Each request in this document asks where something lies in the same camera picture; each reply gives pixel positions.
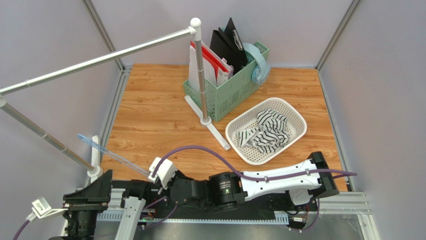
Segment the blue wire hanger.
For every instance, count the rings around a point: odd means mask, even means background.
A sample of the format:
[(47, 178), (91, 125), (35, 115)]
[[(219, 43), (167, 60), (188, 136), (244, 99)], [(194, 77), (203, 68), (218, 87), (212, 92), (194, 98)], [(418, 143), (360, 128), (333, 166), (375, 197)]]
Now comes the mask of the blue wire hanger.
[(124, 164), (125, 166), (127, 166), (128, 168), (136, 171), (137, 173), (148, 177), (149, 172), (147, 170), (144, 170), (143, 168), (137, 166), (136, 164), (132, 163), (131, 161), (125, 159), (124, 157), (108, 150), (107, 148), (101, 146), (99, 143), (96, 143), (92, 138), (89, 138), (87, 136), (84, 136), (82, 134), (78, 134), (77, 137), (84, 143), (88, 144), (89, 146), (99, 150), (101, 153), (103, 153), (104, 155), (107, 155), (109, 157), (111, 157), (112, 159), (120, 162), (121, 164)]

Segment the black white striped tank top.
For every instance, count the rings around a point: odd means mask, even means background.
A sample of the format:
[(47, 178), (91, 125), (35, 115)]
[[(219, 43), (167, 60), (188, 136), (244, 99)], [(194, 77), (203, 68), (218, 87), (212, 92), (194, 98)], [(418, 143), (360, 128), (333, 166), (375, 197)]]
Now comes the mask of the black white striped tank top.
[(240, 147), (256, 148), (262, 154), (271, 154), (290, 141), (286, 131), (288, 118), (273, 110), (264, 109), (257, 113), (257, 126), (237, 133)]

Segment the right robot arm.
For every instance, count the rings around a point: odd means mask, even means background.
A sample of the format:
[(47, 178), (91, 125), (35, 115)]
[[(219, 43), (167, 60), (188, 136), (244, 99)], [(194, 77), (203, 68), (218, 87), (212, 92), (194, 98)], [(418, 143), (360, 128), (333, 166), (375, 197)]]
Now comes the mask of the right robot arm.
[(160, 160), (157, 157), (149, 167), (148, 180), (159, 183), (178, 206), (202, 213), (233, 211), (245, 202), (269, 194), (283, 194), (289, 197), (291, 206), (301, 206), (340, 192), (320, 151), (289, 167), (224, 172), (207, 180), (179, 175), (170, 160)]

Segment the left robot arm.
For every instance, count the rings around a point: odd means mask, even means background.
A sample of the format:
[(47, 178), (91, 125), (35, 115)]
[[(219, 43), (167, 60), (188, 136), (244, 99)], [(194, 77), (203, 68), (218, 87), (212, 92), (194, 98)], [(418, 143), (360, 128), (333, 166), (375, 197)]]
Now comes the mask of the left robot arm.
[[(98, 179), (73, 193), (63, 196), (63, 214), (67, 220), (66, 236), (53, 236), (52, 240), (93, 240), (98, 214), (109, 208), (113, 190), (113, 171), (107, 170)], [(146, 205), (150, 184), (132, 180), (122, 193), (120, 207), (123, 215), (115, 235), (116, 240), (132, 240)]]

